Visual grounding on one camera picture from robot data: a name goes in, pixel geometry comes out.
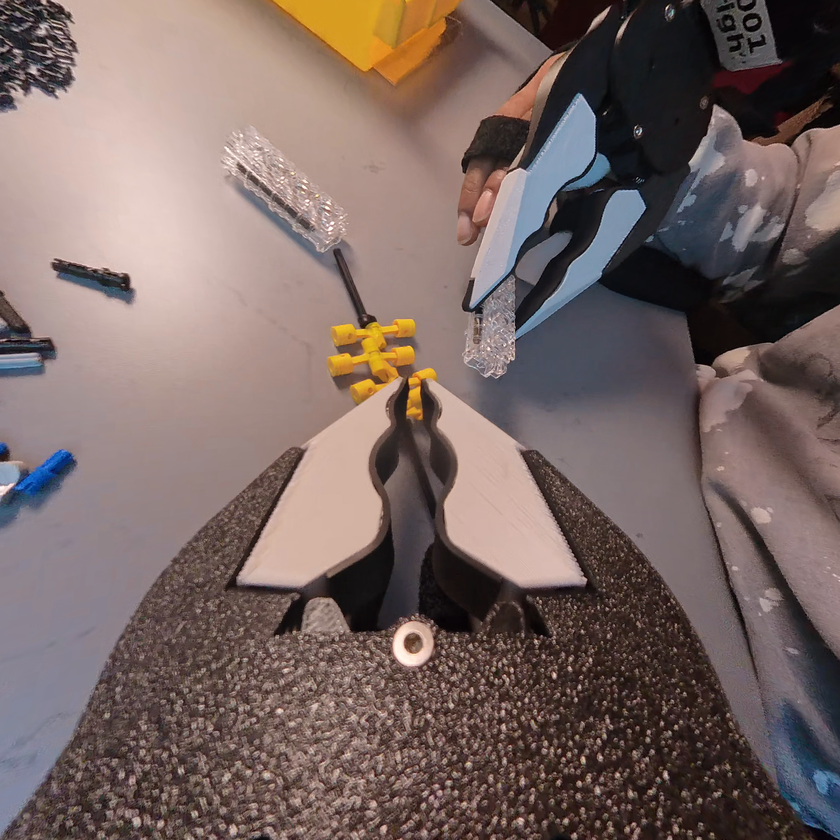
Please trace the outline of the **person's right hand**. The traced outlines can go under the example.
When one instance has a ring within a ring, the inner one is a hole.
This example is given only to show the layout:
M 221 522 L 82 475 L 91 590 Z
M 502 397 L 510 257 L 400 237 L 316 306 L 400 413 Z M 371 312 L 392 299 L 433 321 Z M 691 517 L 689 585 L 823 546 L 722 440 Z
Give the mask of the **person's right hand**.
M 501 182 L 528 134 L 539 86 L 566 53 L 547 58 L 500 108 L 482 120 L 465 153 L 465 177 L 458 198 L 457 240 L 471 245 L 494 207 Z

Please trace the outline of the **clear plastic engine block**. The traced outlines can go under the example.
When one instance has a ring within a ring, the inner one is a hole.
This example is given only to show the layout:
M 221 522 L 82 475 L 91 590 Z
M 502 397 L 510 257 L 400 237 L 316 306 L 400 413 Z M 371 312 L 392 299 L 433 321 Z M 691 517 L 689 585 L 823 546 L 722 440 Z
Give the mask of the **clear plastic engine block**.
M 484 377 L 500 378 L 515 359 L 516 290 L 516 277 L 510 275 L 468 312 L 464 362 Z
M 341 205 L 254 128 L 229 135 L 222 164 L 318 252 L 339 245 L 347 235 L 348 217 Z

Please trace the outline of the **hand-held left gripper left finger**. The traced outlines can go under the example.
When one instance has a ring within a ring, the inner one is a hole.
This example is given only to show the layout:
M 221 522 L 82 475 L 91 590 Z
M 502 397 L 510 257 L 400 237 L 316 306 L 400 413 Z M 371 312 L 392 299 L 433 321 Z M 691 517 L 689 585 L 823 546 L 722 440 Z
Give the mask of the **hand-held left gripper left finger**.
M 237 586 L 327 596 L 354 631 L 376 629 L 394 564 L 385 483 L 398 461 L 404 389 L 394 380 L 307 441 Z

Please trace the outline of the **pile of small black pins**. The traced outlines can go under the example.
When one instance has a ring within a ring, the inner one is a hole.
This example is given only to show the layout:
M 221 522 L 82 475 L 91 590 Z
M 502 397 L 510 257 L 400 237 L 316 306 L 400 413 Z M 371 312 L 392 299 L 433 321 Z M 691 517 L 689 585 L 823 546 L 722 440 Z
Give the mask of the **pile of small black pins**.
M 57 98 L 75 80 L 73 17 L 53 1 L 1 2 L 1 111 L 38 90 Z

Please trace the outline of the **yellow piston crankshaft assembly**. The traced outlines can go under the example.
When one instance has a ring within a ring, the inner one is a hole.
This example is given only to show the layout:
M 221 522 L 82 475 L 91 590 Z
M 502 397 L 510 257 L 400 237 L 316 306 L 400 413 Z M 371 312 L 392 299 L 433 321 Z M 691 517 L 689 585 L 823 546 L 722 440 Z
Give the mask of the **yellow piston crankshaft assembly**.
M 399 318 L 392 324 L 382 325 L 377 318 L 369 313 L 363 304 L 361 294 L 355 285 L 350 268 L 340 248 L 334 248 L 332 255 L 338 267 L 345 290 L 347 291 L 355 312 L 358 326 L 351 323 L 331 327 L 333 345 L 339 349 L 359 345 L 361 352 L 336 353 L 327 359 L 327 366 L 332 378 L 351 375 L 357 368 L 366 367 L 371 376 L 350 386 L 350 394 L 355 404 L 360 405 L 374 394 L 393 382 L 401 369 L 415 363 L 414 347 L 397 345 L 389 340 L 411 339 L 416 332 L 415 321 L 410 318 Z M 411 422 L 419 423 L 424 419 L 422 405 L 422 382 L 436 381 L 434 369 L 426 368 L 408 375 L 408 396 L 406 402 L 406 417 Z M 423 492 L 427 508 L 431 516 L 436 510 L 436 500 L 432 484 L 423 466 L 414 433 L 406 433 L 406 447 L 411 456 L 416 477 Z

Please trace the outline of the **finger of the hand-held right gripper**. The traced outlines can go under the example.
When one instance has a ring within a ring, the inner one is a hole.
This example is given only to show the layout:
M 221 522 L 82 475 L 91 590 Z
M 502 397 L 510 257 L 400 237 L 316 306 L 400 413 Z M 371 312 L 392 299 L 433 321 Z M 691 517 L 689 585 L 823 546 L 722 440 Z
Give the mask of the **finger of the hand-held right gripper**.
M 517 339 L 602 277 L 645 209 L 638 191 L 616 186 L 560 195 L 550 237 L 516 268 L 520 280 L 534 280 L 517 306 Z
M 537 232 L 557 192 L 599 180 L 596 116 L 585 96 L 576 93 L 553 122 L 545 107 L 535 136 L 517 168 L 507 173 L 491 212 L 472 272 L 465 308 L 476 310 L 512 273 L 529 236 Z

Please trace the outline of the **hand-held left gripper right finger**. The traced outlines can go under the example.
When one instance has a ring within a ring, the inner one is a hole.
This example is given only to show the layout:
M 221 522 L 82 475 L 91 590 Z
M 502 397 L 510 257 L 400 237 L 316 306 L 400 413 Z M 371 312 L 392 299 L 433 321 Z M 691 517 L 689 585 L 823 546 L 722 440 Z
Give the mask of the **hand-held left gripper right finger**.
M 432 380 L 423 383 L 437 501 L 434 578 L 478 623 L 499 601 L 587 586 L 584 568 L 511 436 Z

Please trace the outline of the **black axle connector pin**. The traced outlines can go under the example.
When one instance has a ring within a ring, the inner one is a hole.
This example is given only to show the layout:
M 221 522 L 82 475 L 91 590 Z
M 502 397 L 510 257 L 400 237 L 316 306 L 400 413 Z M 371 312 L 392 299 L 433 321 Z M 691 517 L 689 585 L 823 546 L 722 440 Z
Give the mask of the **black axle connector pin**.
M 133 290 L 131 278 L 128 273 L 118 272 L 108 268 L 95 268 L 58 258 L 52 259 L 50 266 L 58 275 L 92 281 L 100 287 L 122 292 Z

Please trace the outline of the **yellow storage bin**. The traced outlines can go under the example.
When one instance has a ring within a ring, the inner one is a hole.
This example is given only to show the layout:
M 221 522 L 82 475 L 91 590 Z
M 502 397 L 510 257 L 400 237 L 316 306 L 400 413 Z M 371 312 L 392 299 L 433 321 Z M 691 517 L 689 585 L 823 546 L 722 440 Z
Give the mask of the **yellow storage bin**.
M 459 1 L 277 1 L 361 70 L 397 84 L 438 46 Z

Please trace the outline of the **pile of mixed coloured connectors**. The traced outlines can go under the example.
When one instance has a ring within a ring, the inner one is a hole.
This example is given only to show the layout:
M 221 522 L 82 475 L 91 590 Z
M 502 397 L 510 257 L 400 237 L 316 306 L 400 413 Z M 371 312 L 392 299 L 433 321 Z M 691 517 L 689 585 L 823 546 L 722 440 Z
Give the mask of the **pile of mixed coloured connectors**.
M 51 338 L 33 335 L 30 327 L 7 296 L 1 292 L 1 372 L 41 372 L 47 357 L 56 347 Z M 58 449 L 36 467 L 15 459 L 9 445 L 1 442 L 1 504 L 19 497 L 31 498 L 46 490 L 76 465 L 76 457 L 66 449 Z

